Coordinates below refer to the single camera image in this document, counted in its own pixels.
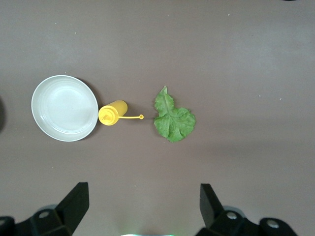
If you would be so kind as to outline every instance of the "black object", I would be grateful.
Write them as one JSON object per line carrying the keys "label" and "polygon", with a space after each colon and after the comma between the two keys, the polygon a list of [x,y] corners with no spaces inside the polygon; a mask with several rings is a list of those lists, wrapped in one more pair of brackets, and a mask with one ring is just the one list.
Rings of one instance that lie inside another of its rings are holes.
{"label": "black object", "polygon": [[0,217],[0,236],[71,236],[89,204],[88,183],[80,182],[55,209],[40,210],[18,224],[10,216]]}
{"label": "black object", "polygon": [[284,221],[263,218],[259,225],[232,210],[224,210],[209,184],[200,186],[200,211],[206,227],[196,236],[297,236]]}

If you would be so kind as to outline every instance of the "plate rim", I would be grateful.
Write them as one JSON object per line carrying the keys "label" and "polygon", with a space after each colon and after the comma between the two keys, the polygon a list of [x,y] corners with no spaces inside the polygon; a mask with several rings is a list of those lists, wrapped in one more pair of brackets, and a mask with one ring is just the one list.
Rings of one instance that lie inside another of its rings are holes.
{"label": "plate rim", "polygon": [[32,95],[32,98],[31,98],[31,112],[32,112],[33,118],[34,118],[34,120],[35,120],[37,126],[38,126],[45,134],[47,134],[49,137],[51,137],[51,138],[53,138],[53,139],[56,139],[56,140],[59,140],[59,141],[63,141],[63,142],[75,142],[75,141],[81,140],[81,139],[87,137],[89,134],[91,134],[91,132],[95,129],[95,127],[96,127],[96,125],[97,125],[98,116],[96,116],[96,119],[95,119],[93,128],[92,128],[91,131],[88,132],[85,136],[82,136],[82,137],[80,137],[80,138],[78,138],[78,139],[73,139],[73,140],[63,140],[63,139],[54,137],[53,135],[51,135],[51,134],[49,134],[48,132],[46,132],[46,131],[38,124],[37,119],[36,119],[36,117],[35,117],[35,115],[34,115],[33,104],[34,104],[34,102],[35,102],[35,101],[34,101],[34,96],[35,96],[37,90],[42,86],[43,83],[45,83],[45,82],[47,82],[48,80],[51,80],[51,79],[53,79],[53,78],[56,78],[56,77],[67,77],[67,78],[69,78],[69,79],[72,79],[72,80],[74,80],[74,81],[76,81],[76,82],[81,83],[84,87],[86,87],[86,88],[91,92],[91,95],[92,95],[93,98],[94,98],[93,100],[94,100],[95,103],[96,103],[97,111],[98,111],[98,103],[97,103],[96,96],[95,96],[95,94],[93,93],[93,91],[90,89],[90,87],[89,87],[87,84],[85,84],[83,81],[81,81],[81,80],[79,80],[79,79],[77,79],[77,78],[75,78],[75,77],[73,77],[73,76],[69,76],[69,75],[54,75],[54,76],[48,77],[48,78],[44,79],[42,82],[40,82],[40,83],[37,85],[37,87],[35,88],[34,92],[33,92],[33,95]]}

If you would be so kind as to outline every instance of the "white bowl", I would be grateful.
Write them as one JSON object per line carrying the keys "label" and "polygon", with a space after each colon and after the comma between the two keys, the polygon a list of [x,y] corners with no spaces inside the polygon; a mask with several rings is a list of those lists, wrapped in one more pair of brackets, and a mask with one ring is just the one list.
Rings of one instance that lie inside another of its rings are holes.
{"label": "white bowl", "polygon": [[93,92],[82,81],[67,75],[42,81],[31,99],[31,111],[42,131],[65,142],[88,136],[98,119]]}

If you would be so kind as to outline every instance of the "yellow bottle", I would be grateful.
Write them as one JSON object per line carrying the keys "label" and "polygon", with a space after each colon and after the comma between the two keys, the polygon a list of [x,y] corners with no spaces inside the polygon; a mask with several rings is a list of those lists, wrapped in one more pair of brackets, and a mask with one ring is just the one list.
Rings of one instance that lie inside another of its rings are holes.
{"label": "yellow bottle", "polygon": [[123,117],[127,112],[128,106],[122,100],[117,100],[106,106],[103,106],[98,112],[98,119],[102,124],[113,125],[116,124],[119,119],[143,119],[143,115],[138,117]]}

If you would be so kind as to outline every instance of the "lettuce leaf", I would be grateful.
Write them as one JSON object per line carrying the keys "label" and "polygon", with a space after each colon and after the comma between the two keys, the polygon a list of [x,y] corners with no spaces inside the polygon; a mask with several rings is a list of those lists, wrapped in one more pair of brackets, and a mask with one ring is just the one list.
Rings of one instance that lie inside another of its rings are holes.
{"label": "lettuce leaf", "polygon": [[177,142],[190,134],[196,124],[194,114],[186,108],[175,108],[173,98],[167,93],[167,87],[161,90],[155,100],[158,117],[154,125],[158,133],[170,142]]}

